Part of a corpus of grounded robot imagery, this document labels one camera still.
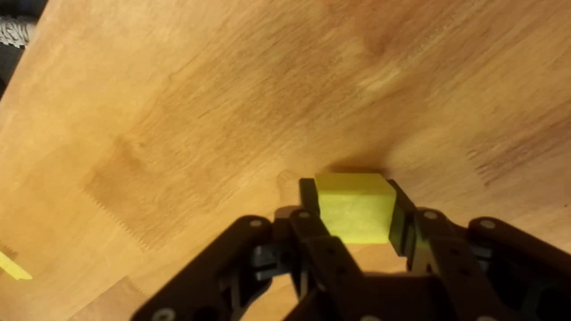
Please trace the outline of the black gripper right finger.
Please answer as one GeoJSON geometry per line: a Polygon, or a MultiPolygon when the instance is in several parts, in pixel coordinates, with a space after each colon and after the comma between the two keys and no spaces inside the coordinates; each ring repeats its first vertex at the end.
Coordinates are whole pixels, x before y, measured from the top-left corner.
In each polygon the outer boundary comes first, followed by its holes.
{"type": "Polygon", "coordinates": [[[571,321],[571,255],[491,216],[461,227],[391,180],[389,243],[406,259],[389,294],[400,321],[571,321]]]}

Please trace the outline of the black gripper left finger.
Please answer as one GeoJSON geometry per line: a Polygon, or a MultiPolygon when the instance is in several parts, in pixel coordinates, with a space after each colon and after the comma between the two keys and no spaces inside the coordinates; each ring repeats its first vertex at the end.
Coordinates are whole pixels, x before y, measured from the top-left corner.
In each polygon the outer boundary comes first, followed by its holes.
{"type": "Polygon", "coordinates": [[[363,275],[327,232],[315,178],[300,180],[302,205],[273,221],[241,216],[147,300],[131,321],[240,321],[273,284],[293,280],[298,303],[286,321],[359,321],[363,275]]]}

